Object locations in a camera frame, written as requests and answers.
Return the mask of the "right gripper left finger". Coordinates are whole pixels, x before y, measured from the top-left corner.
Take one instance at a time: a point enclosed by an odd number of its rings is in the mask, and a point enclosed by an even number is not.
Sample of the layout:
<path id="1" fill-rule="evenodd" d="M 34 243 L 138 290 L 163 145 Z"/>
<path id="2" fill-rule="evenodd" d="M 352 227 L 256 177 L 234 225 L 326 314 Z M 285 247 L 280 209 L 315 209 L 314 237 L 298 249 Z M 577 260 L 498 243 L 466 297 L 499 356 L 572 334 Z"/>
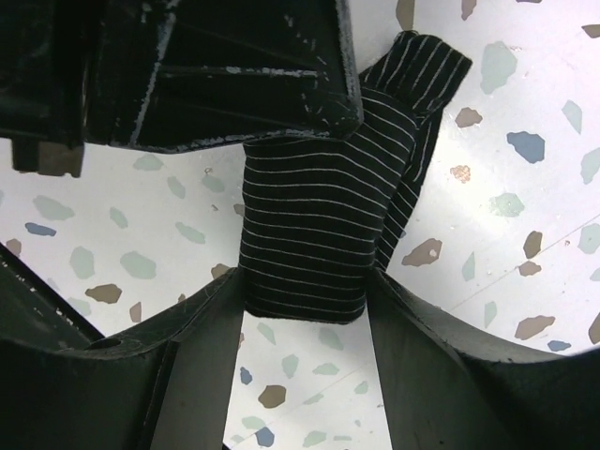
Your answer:
<path id="1" fill-rule="evenodd" d="M 106 337 L 1 252 L 5 449 L 220 449 L 244 312 L 227 271 Z"/>

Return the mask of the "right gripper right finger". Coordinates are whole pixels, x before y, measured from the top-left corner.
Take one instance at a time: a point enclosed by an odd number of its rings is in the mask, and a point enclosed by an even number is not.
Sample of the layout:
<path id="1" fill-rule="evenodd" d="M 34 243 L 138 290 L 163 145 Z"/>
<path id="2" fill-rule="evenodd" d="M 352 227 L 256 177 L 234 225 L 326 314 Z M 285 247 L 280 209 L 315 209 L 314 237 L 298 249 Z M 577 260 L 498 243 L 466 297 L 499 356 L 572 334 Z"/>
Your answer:
<path id="1" fill-rule="evenodd" d="M 475 328 L 380 271 L 367 312 L 396 449 L 595 449 L 599 352 L 558 355 Z"/>

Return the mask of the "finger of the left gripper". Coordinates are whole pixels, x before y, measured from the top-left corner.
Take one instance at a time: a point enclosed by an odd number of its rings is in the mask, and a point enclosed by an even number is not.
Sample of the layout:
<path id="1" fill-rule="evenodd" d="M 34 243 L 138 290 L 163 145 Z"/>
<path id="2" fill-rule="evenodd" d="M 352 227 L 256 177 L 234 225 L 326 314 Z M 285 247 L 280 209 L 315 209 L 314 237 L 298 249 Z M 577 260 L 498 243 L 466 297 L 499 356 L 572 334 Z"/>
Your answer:
<path id="1" fill-rule="evenodd" d="M 98 32 L 90 143 L 182 154 L 362 123 L 344 1 L 105 1 Z"/>

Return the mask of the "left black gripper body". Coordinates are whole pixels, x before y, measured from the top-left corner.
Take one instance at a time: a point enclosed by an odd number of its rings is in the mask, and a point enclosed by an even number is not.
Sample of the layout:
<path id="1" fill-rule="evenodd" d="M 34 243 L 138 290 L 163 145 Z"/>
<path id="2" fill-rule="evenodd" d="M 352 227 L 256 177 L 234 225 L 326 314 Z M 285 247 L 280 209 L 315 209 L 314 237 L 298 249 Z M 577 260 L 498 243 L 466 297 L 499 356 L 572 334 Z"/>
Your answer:
<path id="1" fill-rule="evenodd" d="M 99 1 L 1 4 L 1 135 L 20 173 L 80 177 Z"/>

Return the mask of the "black pinstriped underwear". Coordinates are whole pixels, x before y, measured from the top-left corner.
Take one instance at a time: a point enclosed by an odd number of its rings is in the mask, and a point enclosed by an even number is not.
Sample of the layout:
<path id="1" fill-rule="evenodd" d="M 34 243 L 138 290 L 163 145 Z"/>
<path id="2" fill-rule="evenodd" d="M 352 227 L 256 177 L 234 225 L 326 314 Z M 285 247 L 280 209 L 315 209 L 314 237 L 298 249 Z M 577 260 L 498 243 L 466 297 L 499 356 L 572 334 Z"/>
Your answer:
<path id="1" fill-rule="evenodd" d="M 471 60 L 438 37 L 397 36 L 360 76 L 363 124 L 345 141 L 245 146 L 239 264 L 247 312 L 351 323 L 419 199 L 443 110 Z"/>

